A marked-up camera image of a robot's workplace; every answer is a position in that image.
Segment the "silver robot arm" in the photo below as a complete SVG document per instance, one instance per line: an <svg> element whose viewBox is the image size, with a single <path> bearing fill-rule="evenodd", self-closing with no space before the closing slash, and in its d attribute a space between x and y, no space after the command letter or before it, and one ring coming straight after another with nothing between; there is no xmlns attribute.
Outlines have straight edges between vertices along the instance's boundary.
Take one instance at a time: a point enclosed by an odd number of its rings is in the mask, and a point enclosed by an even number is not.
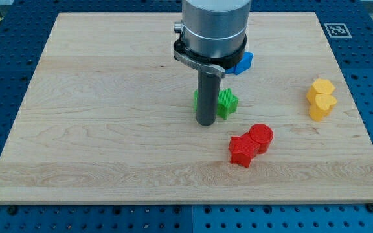
<svg viewBox="0 0 373 233"><path fill-rule="evenodd" d="M182 0L174 58L218 78L243 57L251 0Z"/></svg>

